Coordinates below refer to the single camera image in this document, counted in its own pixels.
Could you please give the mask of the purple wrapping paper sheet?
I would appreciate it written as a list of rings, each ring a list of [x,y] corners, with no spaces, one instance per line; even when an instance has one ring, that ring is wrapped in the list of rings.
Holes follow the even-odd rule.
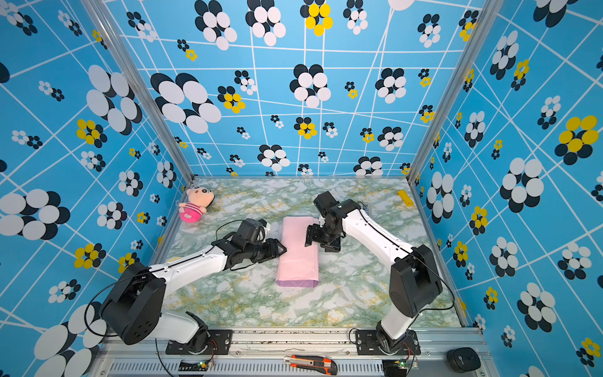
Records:
[[[279,257],[279,287],[311,288],[319,284],[318,246],[306,246],[308,227],[317,224],[318,220],[312,217],[284,218],[280,241],[287,251]]]

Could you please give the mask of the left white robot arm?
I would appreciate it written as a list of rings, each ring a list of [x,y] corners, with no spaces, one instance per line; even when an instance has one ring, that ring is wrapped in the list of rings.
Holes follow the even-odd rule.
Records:
[[[245,219],[235,232],[213,241],[188,257],[146,266],[135,262],[122,273],[100,307],[99,315],[127,345],[147,338],[166,339],[198,354],[210,344],[207,325],[192,312],[163,309],[163,301],[177,290],[206,276],[277,259],[287,252],[278,239],[266,236],[268,223]]]

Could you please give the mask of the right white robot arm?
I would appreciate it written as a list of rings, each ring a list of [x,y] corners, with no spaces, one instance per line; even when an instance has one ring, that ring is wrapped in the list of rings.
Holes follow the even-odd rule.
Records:
[[[318,243],[326,252],[341,251],[341,241],[352,237],[389,268],[392,308],[376,327],[380,347],[387,353],[408,338],[408,330],[423,309],[443,292],[433,251],[425,244],[414,247],[372,220],[357,202],[337,201],[329,192],[313,201],[320,223],[307,228],[306,246]]]

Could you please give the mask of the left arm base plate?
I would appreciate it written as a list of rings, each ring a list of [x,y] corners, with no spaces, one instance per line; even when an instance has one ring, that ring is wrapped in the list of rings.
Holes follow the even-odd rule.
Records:
[[[228,355],[232,344],[232,329],[210,329],[201,321],[197,333],[187,343],[169,340],[167,355]]]

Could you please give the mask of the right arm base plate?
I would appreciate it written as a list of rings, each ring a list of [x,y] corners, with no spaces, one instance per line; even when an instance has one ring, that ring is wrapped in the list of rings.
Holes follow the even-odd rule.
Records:
[[[422,353],[417,334],[407,330],[400,338],[391,339],[383,330],[354,328],[349,338],[359,356],[406,356],[412,358]]]

